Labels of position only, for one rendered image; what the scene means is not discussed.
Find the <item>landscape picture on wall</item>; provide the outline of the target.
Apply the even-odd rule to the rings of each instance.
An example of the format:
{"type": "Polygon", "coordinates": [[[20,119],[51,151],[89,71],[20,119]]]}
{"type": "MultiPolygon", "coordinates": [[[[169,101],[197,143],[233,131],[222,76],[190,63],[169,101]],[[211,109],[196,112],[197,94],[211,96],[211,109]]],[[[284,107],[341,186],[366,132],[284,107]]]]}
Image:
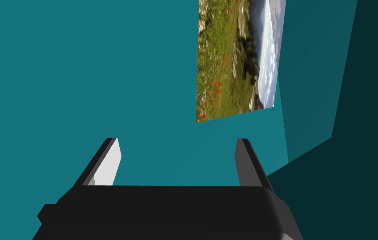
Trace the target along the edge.
{"type": "Polygon", "coordinates": [[[272,108],[287,0],[199,0],[196,122],[272,108]]]}

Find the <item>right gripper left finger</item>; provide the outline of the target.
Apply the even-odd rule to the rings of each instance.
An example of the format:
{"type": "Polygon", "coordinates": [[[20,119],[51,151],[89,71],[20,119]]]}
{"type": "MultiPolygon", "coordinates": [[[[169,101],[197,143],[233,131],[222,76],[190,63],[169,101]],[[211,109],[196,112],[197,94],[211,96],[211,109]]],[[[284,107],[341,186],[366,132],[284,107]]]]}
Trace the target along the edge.
{"type": "Polygon", "coordinates": [[[122,158],[117,138],[106,138],[81,175],[82,185],[112,186],[122,158]]]}

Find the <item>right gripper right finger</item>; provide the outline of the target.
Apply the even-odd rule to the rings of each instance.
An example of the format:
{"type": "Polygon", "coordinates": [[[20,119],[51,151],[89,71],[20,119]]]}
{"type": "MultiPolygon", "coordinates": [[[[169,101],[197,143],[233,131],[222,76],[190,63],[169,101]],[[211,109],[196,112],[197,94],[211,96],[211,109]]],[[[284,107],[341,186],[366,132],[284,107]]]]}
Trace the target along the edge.
{"type": "Polygon", "coordinates": [[[237,139],[234,160],[237,168],[239,185],[244,187],[269,187],[270,182],[250,141],[237,139]]]}

